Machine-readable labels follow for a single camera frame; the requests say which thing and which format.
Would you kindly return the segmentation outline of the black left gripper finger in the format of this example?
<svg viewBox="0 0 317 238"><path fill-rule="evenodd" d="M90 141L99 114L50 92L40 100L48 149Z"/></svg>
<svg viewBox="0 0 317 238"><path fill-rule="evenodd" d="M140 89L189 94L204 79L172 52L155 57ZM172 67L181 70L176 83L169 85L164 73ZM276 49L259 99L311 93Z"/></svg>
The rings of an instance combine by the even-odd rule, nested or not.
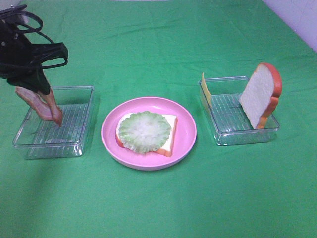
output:
<svg viewBox="0 0 317 238"><path fill-rule="evenodd" d="M6 79L7 83L12 86L18 86L30 91L37 91L37 86L34 84L33 77L11 77Z"/></svg>
<svg viewBox="0 0 317 238"><path fill-rule="evenodd" d="M51 86L47 81L42 69L36 69L30 76L30 84L32 86L32 91L35 93L42 93L43 95L48 95L51 92Z"/></svg>

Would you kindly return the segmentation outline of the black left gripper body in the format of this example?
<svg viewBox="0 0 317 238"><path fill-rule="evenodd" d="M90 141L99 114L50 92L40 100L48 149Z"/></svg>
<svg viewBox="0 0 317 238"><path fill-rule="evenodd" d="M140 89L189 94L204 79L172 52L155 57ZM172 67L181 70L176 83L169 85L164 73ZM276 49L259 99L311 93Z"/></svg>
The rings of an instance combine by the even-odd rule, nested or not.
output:
<svg viewBox="0 0 317 238"><path fill-rule="evenodd" d="M27 33L36 33L48 43L31 43ZM68 63L68 49L55 43L39 28L22 22L0 21L0 76L21 76L36 69L62 67Z"/></svg>

